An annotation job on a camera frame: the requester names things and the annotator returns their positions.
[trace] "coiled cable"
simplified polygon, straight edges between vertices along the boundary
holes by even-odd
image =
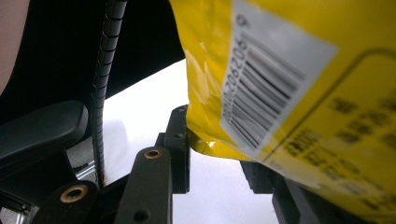
[[[106,88],[119,39],[126,3],[126,0],[109,0],[106,4],[105,20],[92,84],[92,105],[90,113],[92,144],[96,182],[100,189],[106,184],[103,142],[103,110],[106,99]]]

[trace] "packaging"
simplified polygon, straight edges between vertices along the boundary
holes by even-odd
[[[396,1],[171,0],[203,154],[396,220]]]

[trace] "barcode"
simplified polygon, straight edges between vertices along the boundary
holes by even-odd
[[[252,37],[241,37],[249,47],[227,122],[243,143],[255,151],[299,90],[304,75]]]

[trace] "white label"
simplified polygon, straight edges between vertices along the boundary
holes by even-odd
[[[337,51],[277,15],[233,0],[220,125],[255,158]]]

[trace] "white surface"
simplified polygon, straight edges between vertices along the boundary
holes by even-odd
[[[136,153],[152,147],[171,111],[188,103],[185,61],[175,63],[106,100],[107,183],[127,175]],[[272,195],[255,195],[239,161],[191,153],[191,191],[174,195],[174,223],[278,223]]]

